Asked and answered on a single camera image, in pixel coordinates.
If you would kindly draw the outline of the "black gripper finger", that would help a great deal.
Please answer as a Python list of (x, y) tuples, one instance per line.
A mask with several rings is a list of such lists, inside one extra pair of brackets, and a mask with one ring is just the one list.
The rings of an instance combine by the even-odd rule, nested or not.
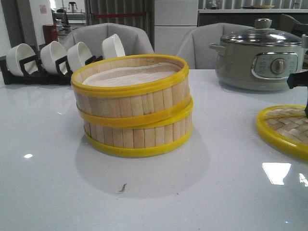
[(292, 73), (287, 79), (287, 85), (290, 89), (295, 87), (307, 87), (308, 86), (308, 72)]

